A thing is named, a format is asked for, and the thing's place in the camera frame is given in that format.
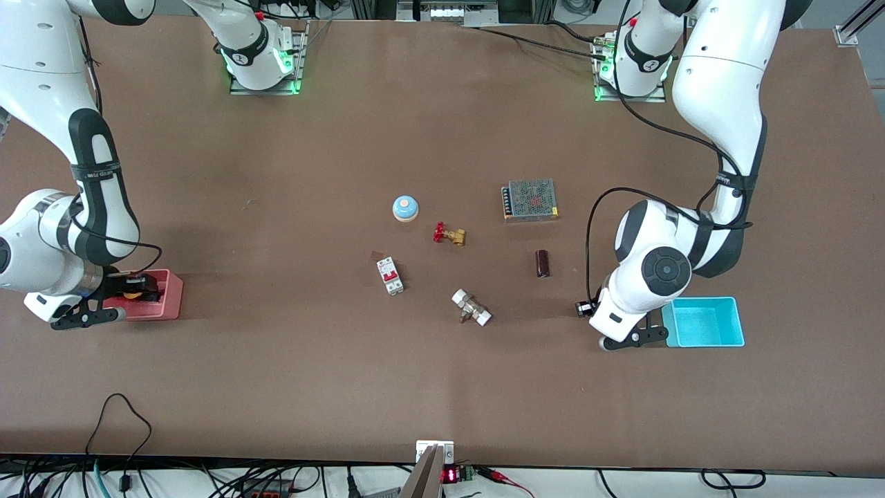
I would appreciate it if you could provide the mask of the pink plastic bin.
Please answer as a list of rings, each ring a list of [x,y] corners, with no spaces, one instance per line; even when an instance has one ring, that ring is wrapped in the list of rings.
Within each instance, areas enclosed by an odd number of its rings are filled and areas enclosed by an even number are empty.
[[[126,313],[125,319],[130,322],[177,319],[180,314],[183,281],[169,269],[149,269],[146,274],[157,281],[158,300],[146,302],[142,300],[143,296],[129,299],[121,295],[111,297],[105,304],[111,308],[122,308]]]

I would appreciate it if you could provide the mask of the cyan plastic bin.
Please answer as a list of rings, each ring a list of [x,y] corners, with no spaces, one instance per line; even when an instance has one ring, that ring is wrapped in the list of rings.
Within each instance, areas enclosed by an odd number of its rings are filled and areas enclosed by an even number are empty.
[[[734,297],[677,297],[661,308],[670,348],[743,347]]]

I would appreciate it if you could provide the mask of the metal mesh power supply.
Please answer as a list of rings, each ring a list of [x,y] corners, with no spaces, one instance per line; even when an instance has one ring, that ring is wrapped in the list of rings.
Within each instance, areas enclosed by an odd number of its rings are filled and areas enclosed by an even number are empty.
[[[559,218],[551,178],[510,181],[501,188],[501,201],[506,223],[545,223]]]

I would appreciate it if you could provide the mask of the white metal pipe fitting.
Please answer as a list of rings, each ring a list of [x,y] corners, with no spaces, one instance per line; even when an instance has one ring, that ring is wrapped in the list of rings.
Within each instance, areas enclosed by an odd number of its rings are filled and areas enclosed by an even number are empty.
[[[473,321],[480,326],[489,324],[492,318],[490,310],[483,304],[478,303],[473,294],[459,289],[452,295],[451,300],[460,310],[459,322],[461,324],[465,324],[468,321]]]

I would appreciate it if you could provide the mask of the red alligator clip lead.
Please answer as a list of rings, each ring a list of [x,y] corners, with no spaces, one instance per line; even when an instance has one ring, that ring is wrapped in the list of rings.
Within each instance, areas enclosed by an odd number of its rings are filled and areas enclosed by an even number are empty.
[[[525,492],[529,496],[529,498],[537,498],[537,496],[535,496],[535,494],[531,490],[525,488],[525,486],[515,482],[514,480],[509,479],[509,477],[507,477],[505,474],[497,472],[497,470],[493,470],[490,467],[481,465],[474,465],[473,467],[475,473],[477,473],[478,476],[481,476],[484,479],[489,479],[496,484],[517,488]]]

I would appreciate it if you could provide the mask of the white red circuit breaker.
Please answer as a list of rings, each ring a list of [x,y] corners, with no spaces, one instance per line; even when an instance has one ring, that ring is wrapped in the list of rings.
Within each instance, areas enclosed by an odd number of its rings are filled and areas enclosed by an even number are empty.
[[[396,295],[404,291],[404,284],[392,257],[380,259],[376,262],[376,266],[389,295]]]

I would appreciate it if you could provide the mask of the orange power strip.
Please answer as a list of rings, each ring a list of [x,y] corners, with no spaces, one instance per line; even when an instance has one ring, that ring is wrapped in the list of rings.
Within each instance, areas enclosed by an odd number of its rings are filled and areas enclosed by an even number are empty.
[[[237,498],[290,498],[294,492],[292,479],[250,478],[235,486]]]

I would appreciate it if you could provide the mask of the grey control box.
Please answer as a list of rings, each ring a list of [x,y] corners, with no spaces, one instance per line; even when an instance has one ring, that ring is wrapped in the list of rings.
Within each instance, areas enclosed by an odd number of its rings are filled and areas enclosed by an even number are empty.
[[[499,25],[497,0],[396,0],[395,20],[446,22],[459,26]]]

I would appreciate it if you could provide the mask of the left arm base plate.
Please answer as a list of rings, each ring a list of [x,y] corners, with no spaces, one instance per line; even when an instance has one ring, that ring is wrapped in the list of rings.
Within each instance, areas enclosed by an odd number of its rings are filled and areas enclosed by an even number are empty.
[[[594,73],[594,94],[597,102],[615,102],[619,100],[617,95],[617,85],[615,79],[615,39],[614,32],[606,33],[603,37],[594,37],[589,44],[590,53],[592,55],[600,55],[602,60],[593,62]],[[664,63],[660,76],[655,83],[652,92],[645,95],[625,95],[626,101],[630,103],[666,103],[667,90],[666,82],[668,69],[674,61],[674,56],[670,55],[667,62]]]

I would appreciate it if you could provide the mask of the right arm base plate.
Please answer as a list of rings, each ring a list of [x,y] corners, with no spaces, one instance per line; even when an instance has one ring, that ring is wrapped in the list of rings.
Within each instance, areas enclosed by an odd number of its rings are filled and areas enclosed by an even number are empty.
[[[232,95],[300,94],[308,34],[265,19],[255,41],[222,48]]]

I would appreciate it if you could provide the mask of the aluminium frame profile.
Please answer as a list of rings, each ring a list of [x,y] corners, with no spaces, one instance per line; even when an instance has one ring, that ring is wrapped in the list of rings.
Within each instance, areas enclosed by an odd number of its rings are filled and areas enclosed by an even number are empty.
[[[857,46],[859,35],[885,13],[885,0],[865,0],[840,25],[834,27],[835,39],[840,47]]]

